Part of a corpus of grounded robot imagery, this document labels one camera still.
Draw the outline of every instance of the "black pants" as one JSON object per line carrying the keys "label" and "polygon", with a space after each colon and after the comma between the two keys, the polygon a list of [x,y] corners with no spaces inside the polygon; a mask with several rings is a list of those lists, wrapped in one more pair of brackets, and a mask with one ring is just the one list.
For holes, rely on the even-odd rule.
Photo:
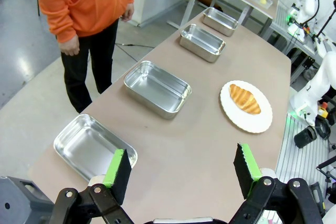
{"label": "black pants", "polygon": [[91,102],[85,85],[88,55],[91,54],[92,72],[97,90],[104,92],[112,85],[112,55],[116,43],[118,20],[98,34],[79,38],[79,54],[68,56],[61,53],[64,80],[71,104],[81,113]]}

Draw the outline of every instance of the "scalloped plate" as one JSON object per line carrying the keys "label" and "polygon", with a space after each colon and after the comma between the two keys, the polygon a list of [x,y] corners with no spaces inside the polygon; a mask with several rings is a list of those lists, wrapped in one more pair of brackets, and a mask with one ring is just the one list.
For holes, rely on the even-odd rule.
{"label": "scalloped plate", "polygon": [[[230,96],[230,85],[235,84],[242,89],[250,91],[257,100],[261,113],[257,115],[249,114],[241,110]],[[220,91],[220,102],[230,120],[244,131],[251,133],[261,133],[266,131],[272,123],[273,112],[266,96],[255,86],[245,81],[230,81],[226,83]]]}

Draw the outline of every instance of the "black cylinder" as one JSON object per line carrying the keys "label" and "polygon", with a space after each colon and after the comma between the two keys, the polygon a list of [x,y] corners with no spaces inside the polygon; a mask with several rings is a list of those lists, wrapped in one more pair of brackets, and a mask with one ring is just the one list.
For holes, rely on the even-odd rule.
{"label": "black cylinder", "polygon": [[305,147],[307,144],[313,142],[316,139],[316,131],[312,126],[308,126],[303,131],[295,135],[294,142],[299,148]]}

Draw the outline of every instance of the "metal tray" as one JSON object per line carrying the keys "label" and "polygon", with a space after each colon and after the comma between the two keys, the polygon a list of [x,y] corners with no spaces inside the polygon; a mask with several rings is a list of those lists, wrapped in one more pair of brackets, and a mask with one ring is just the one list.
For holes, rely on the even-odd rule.
{"label": "metal tray", "polygon": [[117,149],[126,149],[133,167],[138,154],[93,117],[77,116],[54,140],[55,151],[83,178],[106,174]]}
{"label": "metal tray", "polygon": [[216,10],[213,7],[209,7],[204,11],[203,23],[216,31],[224,34],[227,37],[232,36],[237,29],[238,21],[234,18]]}
{"label": "metal tray", "polygon": [[225,42],[192,24],[181,31],[180,45],[208,62],[215,62],[221,55]]}
{"label": "metal tray", "polygon": [[185,81],[143,61],[125,77],[130,95],[165,119],[172,119],[191,94]]}

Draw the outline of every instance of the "bread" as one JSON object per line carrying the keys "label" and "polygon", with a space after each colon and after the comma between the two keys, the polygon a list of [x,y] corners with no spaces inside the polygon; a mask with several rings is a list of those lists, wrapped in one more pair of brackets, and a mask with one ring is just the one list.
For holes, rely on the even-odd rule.
{"label": "bread", "polygon": [[259,104],[250,91],[242,89],[237,85],[231,84],[230,96],[235,104],[243,111],[252,115],[261,113]]}

